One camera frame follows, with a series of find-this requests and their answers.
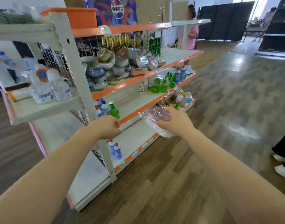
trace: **poster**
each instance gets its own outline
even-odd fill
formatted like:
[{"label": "poster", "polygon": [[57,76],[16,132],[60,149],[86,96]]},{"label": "poster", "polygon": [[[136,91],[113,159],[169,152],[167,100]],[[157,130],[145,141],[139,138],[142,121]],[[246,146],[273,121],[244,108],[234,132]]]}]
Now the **poster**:
[{"label": "poster", "polygon": [[96,8],[98,26],[137,24],[135,0],[84,0],[86,8]]}]

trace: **person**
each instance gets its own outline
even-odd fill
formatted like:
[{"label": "person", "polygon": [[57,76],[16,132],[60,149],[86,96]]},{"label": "person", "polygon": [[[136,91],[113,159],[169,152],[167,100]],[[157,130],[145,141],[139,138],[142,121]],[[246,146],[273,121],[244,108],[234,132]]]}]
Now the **person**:
[{"label": "person", "polygon": [[276,173],[280,174],[282,177],[285,177],[285,135],[284,137],[272,148],[274,152],[272,156],[279,162],[282,162],[281,165],[276,166],[274,169]]},{"label": "person", "polygon": [[[193,20],[196,17],[194,5],[188,5],[187,9],[187,20]],[[198,25],[191,27],[191,29],[188,32],[187,35],[187,40],[186,40],[186,49],[188,50],[193,50],[195,48],[195,41],[198,37]],[[183,35],[184,35],[184,30],[180,31],[180,37],[178,39],[178,49],[182,47],[182,42],[183,42]],[[186,60],[184,62],[184,65],[187,65],[189,60]]]},{"label": "person", "polygon": [[[270,24],[270,22],[274,16],[275,10],[276,10],[276,7],[272,7],[271,10],[265,14],[265,17],[264,17],[262,25],[261,25],[262,27],[267,28],[269,26],[269,24]],[[258,42],[260,42],[262,37],[264,36],[264,33],[265,32],[256,33],[256,37],[253,41],[256,41],[257,37],[259,37]]]},{"label": "person", "polygon": [[[158,126],[189,144],[237,223],[285,224],[285,195],[194,128],[182,109],[167,111],[171,120]],[[14,183],[0,196],[0,224],[50,224],[92,146],[120,133],[117,121],[113,116],[92,121]]]}]

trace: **hand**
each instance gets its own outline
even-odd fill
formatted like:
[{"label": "hand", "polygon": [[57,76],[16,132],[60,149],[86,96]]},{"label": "hand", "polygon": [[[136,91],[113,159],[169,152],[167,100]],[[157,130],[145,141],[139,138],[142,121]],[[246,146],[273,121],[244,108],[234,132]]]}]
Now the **hand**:
[{"label": "hand", "polygon": [[171,114],[170,121],[158,121],[157,125],[171,133],[184,137],[184,134],[195,129],[187,113],[181,109],[175,109],[174,107],[167,107],[166,110]]},{"label": "hand", "polygon": [[118,126],[118,119],[113,116],[101,116],[88,124],[87,128],[95,131],[98,139],[104,140],[114,138],[121,132]]}]

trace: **forearm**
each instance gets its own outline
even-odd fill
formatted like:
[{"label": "forearm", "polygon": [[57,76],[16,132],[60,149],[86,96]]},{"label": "forearm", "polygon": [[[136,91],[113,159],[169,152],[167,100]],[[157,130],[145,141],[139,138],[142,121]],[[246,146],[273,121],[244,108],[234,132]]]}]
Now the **forearm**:
[{"label": "forearm", "polygon": [[51,223],[97,140],[82,128],[12,185],[0,196],[0,224]]},{"label": "forearm", "polygon": [[198,34],[188,35],[188,37],[189,37],[190,39],[197,38],[197,37],[198,37]]},{"label": "forearm", "polygon": [[225,196],[240,223],[285,223],[285,195],[196,129],[183,138]]}]

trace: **child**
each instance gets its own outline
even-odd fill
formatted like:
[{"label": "child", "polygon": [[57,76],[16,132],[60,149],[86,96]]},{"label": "child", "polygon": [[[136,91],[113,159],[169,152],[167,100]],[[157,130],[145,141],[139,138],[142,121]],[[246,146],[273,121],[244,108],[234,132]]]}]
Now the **child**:
[{"label": "child", "polygon": [[[196,13],[195,13],[194,5],[189,5],[188,10],[187,10],[187,20],[193,20],[195,17],[196,17]],[[179,40],[178,40],[178,48],[179,49],[182,47],[184,30],[180,34],[181,34],[181,36],[179,37]],[[187,40],[186,40],[186,49],[188,49],[188,50],[194,49],[195,41],[196,41],[197,37],[198,37],[198,25],[193,26],[189,30]],[[186,60],[184,62],[184,65],[187,65],[188,62],[189,62],[189,60]]]}]

